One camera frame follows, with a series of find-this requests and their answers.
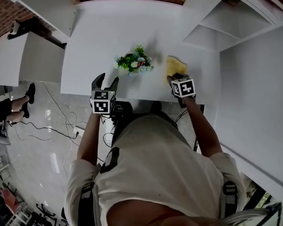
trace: black strap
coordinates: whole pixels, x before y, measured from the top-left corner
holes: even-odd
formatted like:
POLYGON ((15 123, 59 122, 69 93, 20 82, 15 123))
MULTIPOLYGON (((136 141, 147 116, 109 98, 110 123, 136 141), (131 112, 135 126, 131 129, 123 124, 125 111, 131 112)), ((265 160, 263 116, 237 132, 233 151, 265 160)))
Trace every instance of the black strap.
POLYGON ((94 182, 86 184, 81 193, 78 211, 78 226, 95 226, 93 213, 93 194, 92 189, 94 182))
POLYGON ((225 217, 228 217, 236 213, 238 207, 238 191, 236 184, 232 181, 227 181, 223 185, 223 193, 226 196, 225 217))

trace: white table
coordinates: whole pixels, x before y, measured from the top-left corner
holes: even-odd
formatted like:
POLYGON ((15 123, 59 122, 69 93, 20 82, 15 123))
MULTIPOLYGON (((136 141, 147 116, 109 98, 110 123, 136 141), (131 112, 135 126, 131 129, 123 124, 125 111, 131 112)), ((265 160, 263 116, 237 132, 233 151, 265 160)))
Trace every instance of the white table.
POLYGON ((0 38, 0 85, 19 80, 60 82, 65 50, 33 32, 8 40, 0 38))
POLYGON ((214 104, 219 90, 219 53, 182 43, 178 36, 182 6, 150 0, 98 0, 78 5, 63 63, 61 93, 90 95, 91 83, 106 73, 103 86, 119 76, 118 98, 177 101, 165 83, 166 57, 188 65, 197 102, 214 104), (142 43, 154 70, 127 77, 113 67, 142 43))

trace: tiled floor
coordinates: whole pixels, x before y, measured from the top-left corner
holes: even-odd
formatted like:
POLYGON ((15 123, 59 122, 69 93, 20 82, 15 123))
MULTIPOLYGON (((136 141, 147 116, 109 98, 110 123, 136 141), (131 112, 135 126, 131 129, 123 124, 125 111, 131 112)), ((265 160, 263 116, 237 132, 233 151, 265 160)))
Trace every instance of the tiled floor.
MULTIPOLYGON (((30 118, 23 119, 24 122, 31 121, 39 128, 50 127, 59 129, 65 124, 64 115, 67 116, 71 112, 76 114, 76 120, 73 113, 69 115, 68 120, 71 124, 87 122, 91 113, 88 96, 60 94, 59 84, 44 83, 64 113, 63 115, 42 83, 36 83, 35 85, 35 102, 33 105, 28 104, 30 118)), ((20 86, 14 88, 14 91, 11 93, 12 98, 16 99, 23 96, 28 86, 28 82, 21 82, 20 86)), ((137 100, 130 100, 130 102, 133 109, 138 112, 146 112, 151 104, 151 102, 137 100)), ((172 119, 176 119, 183 110, 177 103, 163 103, 163 111, 172 119)), ((78 126, 84 128, 85 124, 82 123, 78 126)), ((178 126, 189 144, 193 146, 195 134, 188 114, 180 119, 178 126)), ((100 125, 98 157, 101 159, 105 159, 109 151, 102 137, 105 133, 110 132, 111 129, 112 123, 109 120, 100 125)), ((68 130, 69 135, 72 136, 73 129, 68 127, 68 130)), ((67 133, 65 126, 60 132, 67 133)), ((33 207, 36 203, 43 203, 59 216, 64 201, 69 165, 76 158, 78 146, 74 144, 72 146, 69 138, 59 134, 48 141, 38 140, 31 137, 31 135, 46 140, 52 138, 55 132, 50 129, 36 130, 31 124, 24 125, 19 123, 13 127, 9 127, 8 136, 11 145, 7 146, 7 152, 11 163, 11 177, 8 181, 18 189, 18 192, 30 206, 33 207), (68 154, 69 156, 64 163, 64 158, 68 154)), ((105 139, 109 143, 109 140, 111 140, 110 135, 106 135, 105 139)))

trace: black and white marker cube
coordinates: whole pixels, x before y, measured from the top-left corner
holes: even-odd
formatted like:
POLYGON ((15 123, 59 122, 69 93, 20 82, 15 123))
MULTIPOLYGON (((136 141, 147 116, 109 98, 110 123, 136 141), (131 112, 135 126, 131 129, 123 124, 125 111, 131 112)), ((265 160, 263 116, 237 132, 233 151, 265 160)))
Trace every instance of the black and white marker cube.
POLYGON ((92 90, 90 103, 93 113, 109 114, 115 102, 115 91, 92 90))
POLYGON ((177 97, 194 96, 196 94, 194 80, 190 77, 171 81, 173 93, 177 97))

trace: green leaves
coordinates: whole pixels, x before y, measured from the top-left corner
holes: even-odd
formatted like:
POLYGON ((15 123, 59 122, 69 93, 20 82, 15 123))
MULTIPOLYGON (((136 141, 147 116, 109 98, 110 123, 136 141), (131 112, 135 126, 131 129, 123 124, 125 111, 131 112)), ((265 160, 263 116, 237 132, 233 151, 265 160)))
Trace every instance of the green leaves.
MULTIPOLYGON (((148 57, 145 55, 143 48, 136 48, 135 52, 138 53, 139 57, 143 57, 145 59, 145 64, 144 64, 145 66, 151 66, 151 63, 149 62, 148 57)), ((133 72, 134 68, 132 68, 131 64, 133 62, 137 62, 137 59, 138 59, 138 56, 136 55, 136 53, 135 53, 135 56, 133 55, 133 53, 131 53, 125 57, 123 56, 120 57, 117 64, 119 67, 128 69, 129 72, 133 72)))

